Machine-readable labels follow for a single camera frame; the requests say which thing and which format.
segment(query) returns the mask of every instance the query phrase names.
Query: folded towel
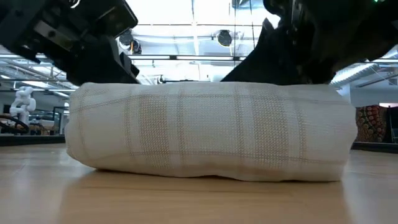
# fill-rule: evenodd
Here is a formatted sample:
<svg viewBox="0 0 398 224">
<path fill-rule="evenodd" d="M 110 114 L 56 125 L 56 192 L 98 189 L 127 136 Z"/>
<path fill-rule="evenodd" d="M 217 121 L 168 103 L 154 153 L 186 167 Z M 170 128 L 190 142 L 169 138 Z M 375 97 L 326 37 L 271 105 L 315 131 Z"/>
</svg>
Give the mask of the folded towel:
<svg viewBox="0 0 398 224">
<path fill-rule="evenodd" d="M 86 83 L 70 99 L 67 152 L 98 169 L 335 181 L 357 134 L 328 85 Z"/>
</svg>

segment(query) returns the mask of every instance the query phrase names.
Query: fluorescent light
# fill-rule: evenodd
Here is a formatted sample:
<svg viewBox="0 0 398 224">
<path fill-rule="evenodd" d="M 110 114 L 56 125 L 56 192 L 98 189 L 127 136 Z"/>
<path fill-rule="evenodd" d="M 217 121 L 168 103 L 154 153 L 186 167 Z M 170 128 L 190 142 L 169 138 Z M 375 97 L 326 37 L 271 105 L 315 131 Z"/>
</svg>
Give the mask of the fluorescent light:
<svg viewBox="0 0 398 224">
<path fill-rule="evenodd" d="M 54 93 L 55 93 L 56 95 L 58 95 L 58 96 L 63 96 L 63 97 L 69 98 L 69 95 L 67 95 L 67 94 L 59 93 L 59 92 L 57 92 L 57 91 L 55 91 Z"/>
<path fill-rule="evenodd" d="M 372 61 L 373 63 L 398 63 L 398 59 L 386 59 L 386 58 L 381 58 L 381 59 L 376 59 Z"/>
<path fill-rule="evenodd" d="M 233 57 L 177 56 L 177 60 L 232 60 Z"/>
<path fill-rule="evenodd" d="M 170 56 L 166 55 L 129 55 L 131 60 L 168 60 Z"/>
<path fill-rule="evenodd" d="M 70 90 L 70 89 L 65 89 L 65 90 L 51 89 L 51 90 L 47 90 L 47 91 L 74 92 L 74 91 L 76 91 L 76 90 Z"/>
<path fill-rule="evenodd" d="M 33 91 L 45 91 L 45 90 L 43 90 L 43 89 L 33 89 Z"/>
<path fill-rule="evenodd" d="M 143 41 L 143 42 L 150 42 L 152 44 L 187 44 L 187 43 L 192 43 L 194 42 L 194 39 L 191 39 L 187 37 L 186 39 L 182 39 L 181 37 L 176 39 L 163 39 L 163 38 L 156 38 L 156 37 L 134 37 L 137 40 Z"/>
<path fill-rule="evenodd" d="M 28 84 L 28 85 L 32 85 L 32 86 L 41 87 L 41 88 L 48 88 L 48 87 L 49 87 L 49 85 L 48 85 L 48 84 L 45 84 L 44 82 L 23 81 L 23 83 Z"/>
<path fill-rule="evenodd" d="M 25 59 L 24 57 L 21 57 L 19 55 L 14 55 L 14 54 L 0 54 L 0 58 L 2 59 Z M 37 59 L 45 59 L 46 56 L 44 55 L 36 55 Z"/>
</svg>

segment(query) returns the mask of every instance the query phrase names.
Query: white towel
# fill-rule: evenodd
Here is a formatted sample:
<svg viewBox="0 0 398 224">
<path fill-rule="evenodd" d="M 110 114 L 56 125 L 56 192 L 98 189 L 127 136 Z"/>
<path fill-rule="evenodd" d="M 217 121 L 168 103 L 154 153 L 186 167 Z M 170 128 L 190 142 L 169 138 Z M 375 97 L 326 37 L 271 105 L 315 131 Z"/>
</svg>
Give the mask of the white towel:
<svg viewBox="0 0 398 224">
<path fill-rule="evenodd" d="M 87 83 L 66 128 L 91 167 L 247 181 L 339 180 L 356 134 L 332 87 L 260 83 Z"/>
</svg>

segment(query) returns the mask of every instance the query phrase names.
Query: cable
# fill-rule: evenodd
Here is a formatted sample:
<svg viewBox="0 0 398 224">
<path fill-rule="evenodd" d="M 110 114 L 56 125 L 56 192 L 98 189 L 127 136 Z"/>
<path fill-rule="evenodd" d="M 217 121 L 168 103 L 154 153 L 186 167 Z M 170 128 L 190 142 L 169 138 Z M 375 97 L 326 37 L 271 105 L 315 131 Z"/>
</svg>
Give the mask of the cable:
<svg viewBox="0 0 398 224">
<path fill-rule="evenodd" d="M 37 123 L 37 124 L 30 124 L 30 125 L 32 125 L 32 126 L 38 126 L 38 127 L 40 128 L 40 131 L 45 131 L 45 132 L 47 132 L 48 135 L 50 135 L 50 130 L 48 130 L 47 128 L 45 128 L 45 127 L 43 126 L 43 124 Z"/>
<path fill-rule="evenodd" d="M 371 67 L 371 69 L 374 71 L 374 73 L 378 76 L 380 76 L 380 78 L 382 78 L 383 80 L 387 81 L 388 83 L 390 83 L 391 85 L 395 85 L 394 83 L 390 82 L 390 80 L 384 78 L 382 75 L 380 75 L 374 68 Z"/>
<path fill-rule="evenodd" d="M 234 8 L 234 58 L 236 57 L 236 8 L 237 8 L 238 0 L 235 0 L 235 8 Z"/>
<path fill-rule="evenodd" d="M 253 35 L 253 50 L 256 48 L 256 44 L 254 43 L 254 23 L 253 23 L 253 10 L 251 7 L 251 0 L 249 1 L 250 3 L 250 15 L 251 15 L 251 32 Z"/>
<path fill-rule="evenodd" d="M 0 118 L 1 119 L 8 119 L 10 121 L 15 122 L 15 126 L 14 127 L 8 126 L 8 125 L 3 124 L 2 122 L 0 122 L 0 127 L 4 128 L 6 130 L 10 130 L 10 131 L 12 131 L 14 133 L 19 133 L 19 134 L 27 134 L 27 133 L 29 133 L 28 125 L 26 125 L 22 121 L 20 121 L 20 120 L 18 120 L 16 118 L 13 118 L 12 116 L 6 116 L 6 115 L 0 115 Z"/>
</svg>

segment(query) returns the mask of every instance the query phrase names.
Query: table surface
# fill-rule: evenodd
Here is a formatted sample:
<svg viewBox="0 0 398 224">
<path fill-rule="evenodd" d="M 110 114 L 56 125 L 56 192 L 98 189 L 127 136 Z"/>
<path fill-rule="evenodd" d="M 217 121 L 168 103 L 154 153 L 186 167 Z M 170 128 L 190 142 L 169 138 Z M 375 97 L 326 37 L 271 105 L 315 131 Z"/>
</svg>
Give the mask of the table surface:
<svg viewBox="0 0 398 224">
<path fill-rule="evenodd" d="M 0 223 L 397 223 L 398 155 L 352 151 L 342 182 L 100 172 L 64 144 L 0 147 Z"/>
</svg>

